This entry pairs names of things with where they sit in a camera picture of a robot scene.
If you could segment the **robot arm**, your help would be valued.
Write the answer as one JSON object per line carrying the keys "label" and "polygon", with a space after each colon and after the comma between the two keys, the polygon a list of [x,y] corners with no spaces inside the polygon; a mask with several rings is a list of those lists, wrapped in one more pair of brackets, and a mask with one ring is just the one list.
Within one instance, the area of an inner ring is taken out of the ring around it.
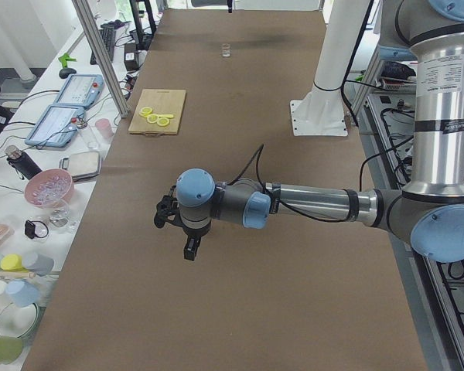
{"label": "robot arm", "polygon": [[354,191],[265,183],[239,175],[216,182],[182,173],[156,206],[157,227],[187,236],[193,260],[212,220],[260,229],[275,213],[386,230],[429,259],[464,260],[464,1],[385,1],[379,46],[418,61],[411,181],[402,190]]}

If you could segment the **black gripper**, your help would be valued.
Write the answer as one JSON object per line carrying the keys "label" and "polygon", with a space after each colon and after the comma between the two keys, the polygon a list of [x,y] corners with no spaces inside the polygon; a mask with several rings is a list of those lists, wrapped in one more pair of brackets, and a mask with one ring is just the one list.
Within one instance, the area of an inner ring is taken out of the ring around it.
{"label": "black gripper", "polygon": [[188,235],[183,248],[185,260],[194,261],[200,247],[201,236],[210,230],[211,189],[191,190],[177,185],[156,205],[154,224],[163,228],[167,223],[180,226]]}

